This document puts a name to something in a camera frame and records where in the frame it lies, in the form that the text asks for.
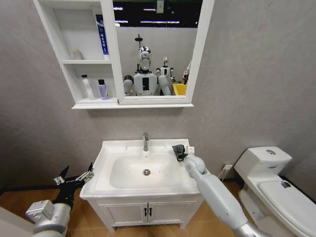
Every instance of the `cabinet door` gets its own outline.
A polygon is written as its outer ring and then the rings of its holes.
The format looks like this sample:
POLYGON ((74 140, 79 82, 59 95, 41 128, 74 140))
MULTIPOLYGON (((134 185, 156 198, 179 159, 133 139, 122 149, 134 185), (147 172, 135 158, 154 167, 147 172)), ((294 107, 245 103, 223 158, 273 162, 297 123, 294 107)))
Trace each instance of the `cabinet door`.
POLYGON ((112 226, 135 226, 148 222, 148 203, 100 205, 112 226))
POLYGON ((196 201, 150 202, 149 224, 183 223, 190 215, 196 201))

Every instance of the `mirror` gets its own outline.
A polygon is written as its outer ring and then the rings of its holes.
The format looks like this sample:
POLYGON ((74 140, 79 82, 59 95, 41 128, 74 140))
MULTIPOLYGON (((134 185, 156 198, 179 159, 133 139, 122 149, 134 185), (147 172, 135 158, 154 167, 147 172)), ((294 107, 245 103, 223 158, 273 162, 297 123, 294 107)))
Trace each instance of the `mirror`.
POLYGON ((125 96, 186 95, 201 5, 113 1, 125 96))

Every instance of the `lotion bottle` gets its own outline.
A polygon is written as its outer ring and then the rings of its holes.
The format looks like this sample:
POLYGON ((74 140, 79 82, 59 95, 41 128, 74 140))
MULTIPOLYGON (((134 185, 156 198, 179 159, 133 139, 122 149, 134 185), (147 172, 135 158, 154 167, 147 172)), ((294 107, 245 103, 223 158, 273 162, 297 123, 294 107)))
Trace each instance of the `lotion bottle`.
POLYGON ((81 75, 81 77, 83 79, 82 82, 84 84, 85 91, 87 93, 88 99, 89 100, 94 100, 95 97, 94 97, 92 85, 91 85, 91 82, 88 79, 88 76, 87 75, 81 75))
POLYGON ((99 89, 100 89, 100 94, 101 94, 102 100, 108 100, 109 95, 108 95, 108 91, 107 91, 107 86, 105 85, 105 82, 103 79, 99 80, 99 89))

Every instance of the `purple bottle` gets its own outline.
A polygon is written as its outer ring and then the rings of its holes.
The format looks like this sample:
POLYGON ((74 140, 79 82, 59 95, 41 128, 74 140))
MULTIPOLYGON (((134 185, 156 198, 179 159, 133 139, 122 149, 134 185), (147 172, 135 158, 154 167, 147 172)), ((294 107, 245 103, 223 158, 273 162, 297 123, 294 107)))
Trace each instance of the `purple bottle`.
POLYGON ((105 85, 105 82, 103 79, 99 79, 99 89, 100 89, 100 94, 101 94, 102 100, 108 100, 109 95, 108 95, 108 91, 107 91, 107 86, 105 85))

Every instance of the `yellow container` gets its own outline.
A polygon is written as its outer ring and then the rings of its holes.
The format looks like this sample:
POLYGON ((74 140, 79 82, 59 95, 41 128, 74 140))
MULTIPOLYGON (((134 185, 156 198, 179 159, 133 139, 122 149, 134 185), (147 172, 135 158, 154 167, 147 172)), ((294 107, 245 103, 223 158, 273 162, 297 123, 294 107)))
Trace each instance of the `yellow container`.
POLYGON ((187 91, 187 85, 182 83, 172 84, 175 95, 185 95, 187 91))

